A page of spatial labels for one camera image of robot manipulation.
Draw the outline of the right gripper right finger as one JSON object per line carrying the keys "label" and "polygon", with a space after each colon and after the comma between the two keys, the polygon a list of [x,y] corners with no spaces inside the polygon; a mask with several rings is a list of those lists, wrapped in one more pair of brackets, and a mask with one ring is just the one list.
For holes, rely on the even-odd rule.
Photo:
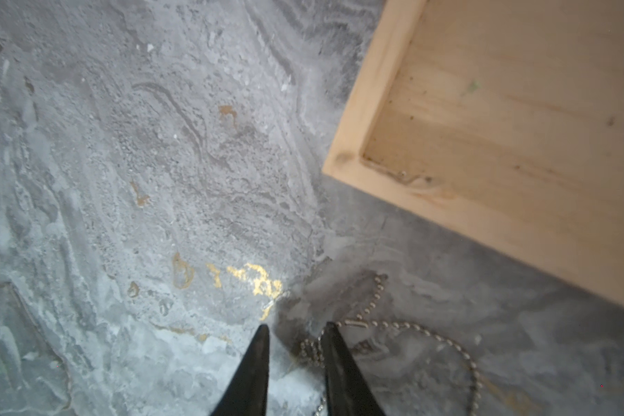
{"label": "right gripper right finger", "polygon": [[328,414],[385,416],[335,323],[326,323],[321,346]]}

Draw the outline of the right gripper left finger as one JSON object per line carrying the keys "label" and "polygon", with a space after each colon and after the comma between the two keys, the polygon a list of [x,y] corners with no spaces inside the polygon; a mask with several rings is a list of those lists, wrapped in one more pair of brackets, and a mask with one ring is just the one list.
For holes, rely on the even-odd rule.
{"label": "right gripper left finger", "polygon": [[270,330],[261,324],[212,416],[264,416],[270,372]]}

